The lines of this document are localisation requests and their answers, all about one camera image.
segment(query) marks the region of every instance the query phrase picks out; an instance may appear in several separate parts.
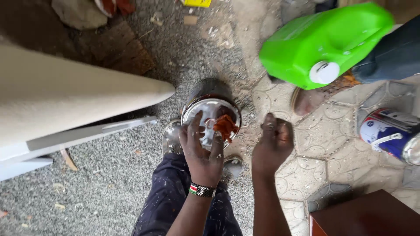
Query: green jerry can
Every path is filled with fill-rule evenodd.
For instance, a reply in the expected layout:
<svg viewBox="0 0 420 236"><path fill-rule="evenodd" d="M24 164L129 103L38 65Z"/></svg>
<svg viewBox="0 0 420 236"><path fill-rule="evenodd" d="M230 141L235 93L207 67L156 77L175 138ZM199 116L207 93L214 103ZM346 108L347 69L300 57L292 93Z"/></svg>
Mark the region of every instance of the green jerry can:
<svg viewBox="0 0 420 236"><path fill-rule="evenodd" d="M269 75L316 89L365 58L393 25L373 2L337 8L290 21L264 42L259 57Z"/></svg>

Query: gravel ground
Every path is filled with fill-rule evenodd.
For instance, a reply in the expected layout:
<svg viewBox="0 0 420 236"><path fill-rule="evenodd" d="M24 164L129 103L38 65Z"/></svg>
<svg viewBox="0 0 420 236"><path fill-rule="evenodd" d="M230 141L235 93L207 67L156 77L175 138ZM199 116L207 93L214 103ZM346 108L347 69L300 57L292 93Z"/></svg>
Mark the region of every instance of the gravel ground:
<svg viewBox="0 0 420 236"><path fill-rule="evenodd" d="M70 148L79 171L68 169L61 155L54 153L51 166L0 182L0 209L9 212L0 220L0 236L129 235L162 158L163 129L180 117L189 91L204 78L220 78L232 86L246 126L226 152L240 153L249 163L256 140L251 134L257 130L250 90L258 78L247 76L230 2L213 2L212 8L193 8L198 24L185 26L183 16L190 8L173 1L138 0L127 21L156 61L157 67L146 76L172 83L176 94L139 111L157 115L157 124ZM163 15L162 26L150 22L155 12ZM254 199L248 164L229 192L242 232L250 235Z"/></svg>

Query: beaded bracelet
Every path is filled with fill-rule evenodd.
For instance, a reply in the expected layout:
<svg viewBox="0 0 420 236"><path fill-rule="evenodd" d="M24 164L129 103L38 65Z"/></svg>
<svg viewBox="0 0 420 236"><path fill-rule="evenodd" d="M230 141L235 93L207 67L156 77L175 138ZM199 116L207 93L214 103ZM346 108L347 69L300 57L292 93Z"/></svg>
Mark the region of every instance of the beaded bracelet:
<svg viewBox="0 0 420 236"><path fill-rule="evenodd" d="M211 197L213 198L216 195L216 189L201 186L195 183L191 183L189 187L189 192L200 197Z"/></svg>

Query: hand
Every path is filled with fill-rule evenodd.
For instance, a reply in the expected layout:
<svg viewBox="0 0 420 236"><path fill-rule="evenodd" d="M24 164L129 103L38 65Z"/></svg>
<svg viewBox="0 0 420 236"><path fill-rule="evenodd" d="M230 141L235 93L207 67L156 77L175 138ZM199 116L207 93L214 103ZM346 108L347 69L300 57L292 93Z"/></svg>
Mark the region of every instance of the hand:
<svg viewBox="0 0 420 236"><path fill-rule="evenodd" d="M289 122L265 116L262 138L252 152L252 176L274 178L278 168L293 150L293 128Z"/></svg>
<svg viewBox="0 0 420 236"><path fill-rule="evenodd" d="M216 188L223 171L223 141L221 135L213 136L211 152L201 146L200 137L205 127L200 126L203 111L199 111L190 125L182 125L179 141L191 173L191 181L205 187Z"/></svg>

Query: paint can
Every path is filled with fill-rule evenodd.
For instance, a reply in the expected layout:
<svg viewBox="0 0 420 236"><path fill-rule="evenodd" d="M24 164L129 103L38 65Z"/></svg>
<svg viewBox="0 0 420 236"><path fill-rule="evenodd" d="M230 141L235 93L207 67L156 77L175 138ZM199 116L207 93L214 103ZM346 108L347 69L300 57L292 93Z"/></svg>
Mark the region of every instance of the paint can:
<svg viewBox="0 0 420 236"><path fill-rule="evenodd" d="M203 117L200 126L206 127L204 137L200 138L203 148L210 150L213 141L213 125L217 118L222 115L229 115L238 128L241 128L241 113L233 102L232 91L229 86L218 79L204 79L194 85L189 97L187 105L184 106L181 123L189 123L194 116L203 111ZM237 132L231 132L230 138L233 140ZM223 143L226 148L229 142Z"/></svg>
<svg viewBox="0 0 420 236"><path fill-rule="evenodd" d="M373 150L387 152L412 165L420 165L420 119L410 114L381 108L363 121L360 138Z"/></svg>

